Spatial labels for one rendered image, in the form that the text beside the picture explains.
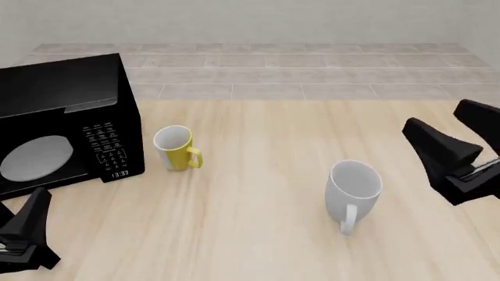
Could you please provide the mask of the grey round turntable plate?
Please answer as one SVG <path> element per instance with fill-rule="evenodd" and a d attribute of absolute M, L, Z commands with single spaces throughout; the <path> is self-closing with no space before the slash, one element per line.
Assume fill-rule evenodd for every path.
<path fill-rule="evenodd" d="M 13 149 L 0 164 L 0 175 L 12 182 L 28 182 L 50 175 L 73 154 L 66 137 L 39 137 Z"/>

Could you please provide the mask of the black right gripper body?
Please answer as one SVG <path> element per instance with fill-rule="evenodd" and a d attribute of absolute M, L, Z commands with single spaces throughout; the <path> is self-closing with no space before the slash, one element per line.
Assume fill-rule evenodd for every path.
<path fill-rule="evenodd" d="M 430 186 L 451 205 L 460 205 L 487 196 L 500 199 L 500 158 L 468 164 L 439 175 Z"/>

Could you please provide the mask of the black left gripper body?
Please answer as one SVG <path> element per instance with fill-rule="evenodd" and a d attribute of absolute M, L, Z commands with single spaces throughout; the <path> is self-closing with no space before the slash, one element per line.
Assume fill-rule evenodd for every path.
<path fill-rule="evenodd" d="M 60 257 L 48 246 L 46 233 L 23 238 L 0 234 L 0 270 L 53 269 Z"/>

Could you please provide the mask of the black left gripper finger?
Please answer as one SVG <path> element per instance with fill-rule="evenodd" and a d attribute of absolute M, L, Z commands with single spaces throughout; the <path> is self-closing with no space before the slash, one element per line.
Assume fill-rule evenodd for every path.
<path fill-rule="evenodd" d="M 36 245 L 48 247 L 46 222 L 52 195 L 37 188 L 23 207 L 6 223 L 6 249 L 26 250 Z"/>
<path fill-rule="evenodd" d="M 15 215 L 9 208 L 0 202 L 0 234 L 15 233 Z"/>

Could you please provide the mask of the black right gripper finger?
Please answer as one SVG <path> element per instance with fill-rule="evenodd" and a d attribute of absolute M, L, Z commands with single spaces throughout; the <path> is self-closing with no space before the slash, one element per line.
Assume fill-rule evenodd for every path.
<path fill-rule="evenodd" d="M 453 114 L 500 156 L 500 108 L 463 99 L 457 104 Z"/>
<path fill-rule="evenodd" d="M 450 137 L 413 117 L 407 119 L 402 133 L 423 163 L 431 185 L 441 184 L 446 176 L 472 173 L 472 163 L 483 151 L 478 144 Z"/>

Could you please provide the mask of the yellow and white mug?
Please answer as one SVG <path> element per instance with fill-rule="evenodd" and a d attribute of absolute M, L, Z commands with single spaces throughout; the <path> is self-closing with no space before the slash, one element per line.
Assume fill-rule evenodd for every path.
<path fill-rule="evenodd" d="M 153 144 L 168 170 L 202 167 L 202 153 L 193 147 L 193 133 L 186 126 L 162 128 L 153 137 Z"/>

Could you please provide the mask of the black microwave oven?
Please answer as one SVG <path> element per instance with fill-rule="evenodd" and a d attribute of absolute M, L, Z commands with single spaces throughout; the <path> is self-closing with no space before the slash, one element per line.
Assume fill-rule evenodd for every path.
<path fill-rule="evenodd" d="M 0 201 L 145 171 L 141 116 L 120 55 L 0 69 L 0 164 L 21 144 L 51 135 L 67 138 L 70 160 L 38 180 L 0 175 Z"/>

